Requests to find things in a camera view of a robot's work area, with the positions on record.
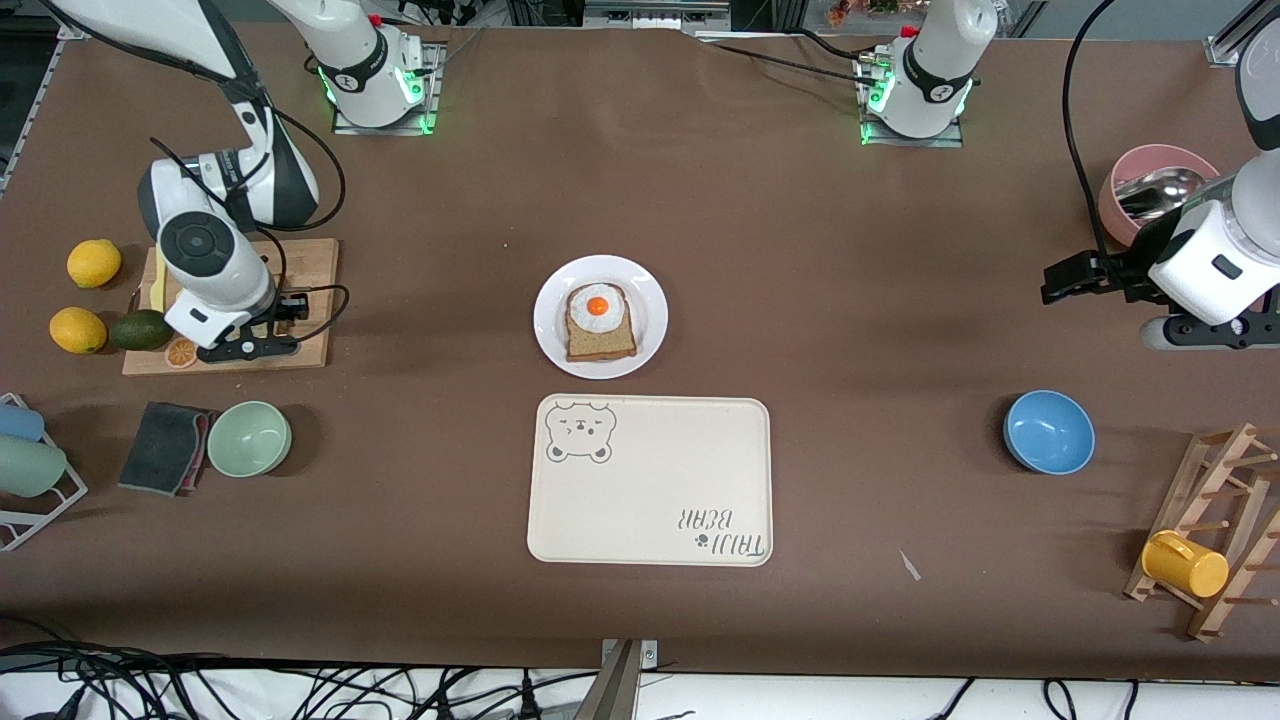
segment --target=yellow knife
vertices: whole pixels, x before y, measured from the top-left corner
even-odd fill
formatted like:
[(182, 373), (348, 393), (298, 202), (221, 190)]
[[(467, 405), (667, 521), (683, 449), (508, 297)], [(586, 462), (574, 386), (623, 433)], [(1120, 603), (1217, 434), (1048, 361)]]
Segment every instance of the yellow knife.
[(168, 266), (164, 264), (164, 256), (160, 255), (160, 249), (156, 247), (156, 282), (151, 283), (151, 309), (160, 313), (165, 311), (165, 274)]

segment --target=bowl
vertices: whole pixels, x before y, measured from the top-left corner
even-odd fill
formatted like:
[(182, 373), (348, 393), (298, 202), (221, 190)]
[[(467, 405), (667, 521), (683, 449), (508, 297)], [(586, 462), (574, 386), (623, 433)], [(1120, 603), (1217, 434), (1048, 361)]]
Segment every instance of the bowl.
[(1116, 188), (1121, 184), (1142, 176), (1162, 170), (1165, 168), (1187, 168), (1199, 173), (1204, 182), (1219, 176), (1217, 168), (1208, 160), (1174, 145), (1140, 145), (1125, 152), (1116, 160), (1107, 179), (1098, 188), (1098, 219), (1111, 237), (1121, 245), (1128, 246), (1134, 236), (1146, 223), (1139, 223), (1129, 217), (1116, 199)]
[(1070, 475), (1093, 457), (1093, 423), (1079, 402), (1061, 392), (1037, 389), (1009, 409), (1005, 445), (1037, 473)]
[(274, 406), (257, 400), (223, 413), (209, 432), (209, 461), (230, 478), (270, 473), (289, 454), (293, 430)]

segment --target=bear drawing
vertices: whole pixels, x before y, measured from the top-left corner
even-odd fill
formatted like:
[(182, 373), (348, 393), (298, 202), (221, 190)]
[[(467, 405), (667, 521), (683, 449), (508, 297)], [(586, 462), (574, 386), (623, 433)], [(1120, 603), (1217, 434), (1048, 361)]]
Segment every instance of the bear drawing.
[(547, 429), (552, 438), (547, 446), (547, 456), (553, 462), (563, 462), (571, 455), (605, 462), (613, 455), (609, 436), (616, 427), (618, 419), (608, 405), (557, 404), (547, 413)]

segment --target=blue bowl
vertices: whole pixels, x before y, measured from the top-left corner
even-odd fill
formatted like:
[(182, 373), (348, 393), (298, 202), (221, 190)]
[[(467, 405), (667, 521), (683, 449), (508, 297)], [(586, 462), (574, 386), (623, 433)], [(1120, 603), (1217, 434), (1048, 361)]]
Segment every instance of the blue bowl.
[(1070, 475), (1093, 457), (1093, 423), (1079, 402), (1061, 392), (1037, 389), (1009, 409), (1005, 445), (1037, 473)]

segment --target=brown tabletop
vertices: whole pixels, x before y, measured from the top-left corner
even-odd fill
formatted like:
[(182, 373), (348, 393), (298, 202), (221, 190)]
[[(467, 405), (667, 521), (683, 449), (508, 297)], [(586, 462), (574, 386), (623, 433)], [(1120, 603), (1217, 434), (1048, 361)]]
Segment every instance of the brown tabletop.
[[(242, 36), (278, 105), (325, 127), (297, 33)], [(751, 46), (840, 69), (791, 40)], [(1180, 603), (1121, 597), (1187, 433), (1277, 420), (1280, 355), (1146, 350), (1157, 310), (1119, 297), (1041, 306), (1041, 270), (1089, 242), (1066, 47), (993, 44), (965, 147), (920, 151), (859, 145), (842, 81), (676, 32), (485, 32), (448, 68), (434, 137), (329, 138), (351, 192), (323, 234), (353, 300), (328, 368), (129, 379), (46, 323), (125, 307), (147, 136), (179, 154), (244, 141), (212, 86), (69, 45), (0, 201), (0, 389), (45, 414), (91, 493), (0, 556), (0, 609), (257, 657), (589, 666), (599, 638), (644, 637), (687, 670), (1276, 678), (1275, 611), (1239, 609), (1206, 646)], [(1089, 44), (1078, 77), (1094, 183), (1146, 142), (1229, 172), (1253, 152), (1231, 73), (1198, 45)], [(64, 274), (87, 237), (125, 247), (105, 291)], [(596, 252), (649, 268), (671, 304), (658, 355), (609, 383), (556, 369), (530, 328), (547, 275)], [(1029, 474), (1001, 446), (1002, 409), (1041, 387), (1093, 416), (1076, 475)], [(772, 560), (534, 560), (534, 411), (553, 392), (763, 401)], [(146, 401), (248, 398), (296, 429), (273, 477), (210, 469), (186, 500), (115, 487)]]

